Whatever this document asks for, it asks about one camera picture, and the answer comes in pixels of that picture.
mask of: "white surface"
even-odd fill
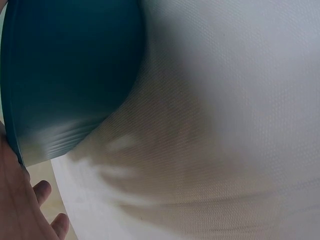
[[[79,240],[316,240],[320,2],[143,0],[126,103],[52,161]]]

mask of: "hand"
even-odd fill
[[[40,211],[51,193],[47,181],[30,185],[4,135],[0,138],[0,240],[64,240],[69,219],[59,214],[50,225]]]

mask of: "teal bowl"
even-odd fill
[[[19,162],[64,155],[113,113],[136,80],[144,47],[137,0],[10,0],[0,85]]]

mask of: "beige floor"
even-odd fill
[[[42,213],[44,214],[48,222],[51,223],[57,214],[66,212],[64,203],[58,190],[51,161],[46,161],[30,166],[27,168],[27,170],[30,173],[31,184],[33,186],[41,180],[46,180],[51,184],[52,193],[48,200],[41,207]],[[78,240],[72,225],[70,226],[66,240]]]

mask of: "white mesh fabric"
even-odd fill
[[[78,238],[319,239],[320,2],[143,9],[133,93],[52,161]]]

